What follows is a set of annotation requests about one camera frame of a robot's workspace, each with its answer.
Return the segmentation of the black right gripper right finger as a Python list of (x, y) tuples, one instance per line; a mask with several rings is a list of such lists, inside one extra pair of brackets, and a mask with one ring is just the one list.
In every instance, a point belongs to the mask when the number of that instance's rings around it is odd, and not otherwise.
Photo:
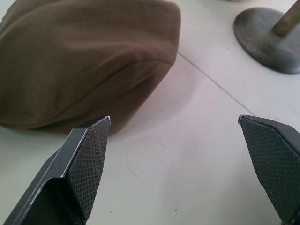
[(282, 224), (300, 223), (300, 134), (265, 118), (240, 115), (255, 173)]

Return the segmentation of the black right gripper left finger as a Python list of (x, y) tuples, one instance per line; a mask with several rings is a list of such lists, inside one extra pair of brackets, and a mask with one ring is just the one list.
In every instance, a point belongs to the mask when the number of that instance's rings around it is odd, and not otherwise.
[(6, 225), (84, 225), (100, 184), (109, 116), (87, 121), (43, 164), (4, 222)]

